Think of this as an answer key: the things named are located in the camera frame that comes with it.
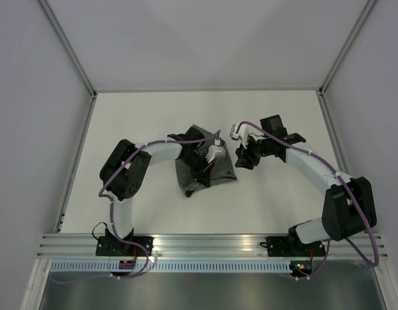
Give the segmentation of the grey cloth napkin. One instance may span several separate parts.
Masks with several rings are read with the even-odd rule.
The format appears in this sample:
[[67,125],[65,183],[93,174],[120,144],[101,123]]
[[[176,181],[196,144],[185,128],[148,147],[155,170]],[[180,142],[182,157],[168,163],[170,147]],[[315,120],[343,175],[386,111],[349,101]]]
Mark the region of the grey cloth napkin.
[[[181,134],[170,134],[169,137],[174,140],[188,141],[188,140],[199,140],[200,142],[192,144],[183,144],[183,147],[193,147],[198,150],[200,154],[207,154],[208,148],[211,145],[215,145],[215,141],[210,137],[213,134],[197,125],[192,125],[185,133]],[[215,165],[210,173],[210,184],[200,184],[195,181],[191,175],[188,167],[182,161],[182,149],[179,157],[175,160],[175,171],[179,187],[183,191],[183,194],[189,198],[197,191],[207,189],[211,186],[220,185],[222,183],[228,183],[237,179],[234,171],[234,167],[227,151],[226,142],[220,139],[220,145],[226,149],[226,156],[224,158],[215,159]]]

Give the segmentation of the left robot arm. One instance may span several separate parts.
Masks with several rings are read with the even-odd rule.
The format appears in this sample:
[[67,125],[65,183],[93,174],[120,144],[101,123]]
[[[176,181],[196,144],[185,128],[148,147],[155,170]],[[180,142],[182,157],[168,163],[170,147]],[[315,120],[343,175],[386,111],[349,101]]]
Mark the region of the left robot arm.
[[180,160],[195,181],[209,187],[211,171],[225,155],[219,133],[206,137],[193,127],[185,134],[170,134],[148,143],[122,139],[99,173],[103,183],[99,197],[109,199],[110,211],[104,235],[97,239],[96,256],[145,256],[151,252],[152,238],[136,237],[132,221],[134,196],[149,167]]

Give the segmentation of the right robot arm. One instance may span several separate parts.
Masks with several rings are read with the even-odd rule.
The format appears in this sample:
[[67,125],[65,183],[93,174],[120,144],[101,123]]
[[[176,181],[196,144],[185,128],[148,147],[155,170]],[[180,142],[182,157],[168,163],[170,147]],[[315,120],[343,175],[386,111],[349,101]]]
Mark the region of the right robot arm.
[[288,133],[279,115],[257,126],[242,121],[232,126],[230,137],[239,141],[236,167],[254,169],[261,158],[274,156],[298,170],[323,195],[320,217],[289,228],[286,246],[301,255],[323,240],[339,242],[361,232],[372,232],[377,214],[371,183],[335,169],[298,133]]

